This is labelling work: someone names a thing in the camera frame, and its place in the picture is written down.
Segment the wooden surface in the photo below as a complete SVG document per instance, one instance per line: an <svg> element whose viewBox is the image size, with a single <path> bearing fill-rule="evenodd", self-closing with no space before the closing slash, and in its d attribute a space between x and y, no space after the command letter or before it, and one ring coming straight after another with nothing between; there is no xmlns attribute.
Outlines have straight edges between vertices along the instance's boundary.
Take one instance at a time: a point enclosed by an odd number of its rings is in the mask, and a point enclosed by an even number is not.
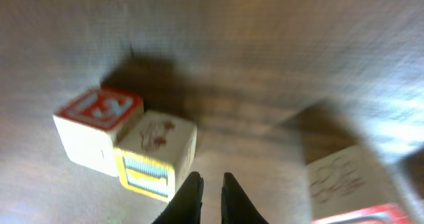
<svg viewBox="0 0 424 224"><path fill-rule="evenodd" d="M0 223L150 223L164 209L68 160L51 114L101 83L199 124L202 223L220 222L224 172L270 223L308 223L286 128L305 109L348 117L393 165L424 139L424 0L0 2Z"/></svg>

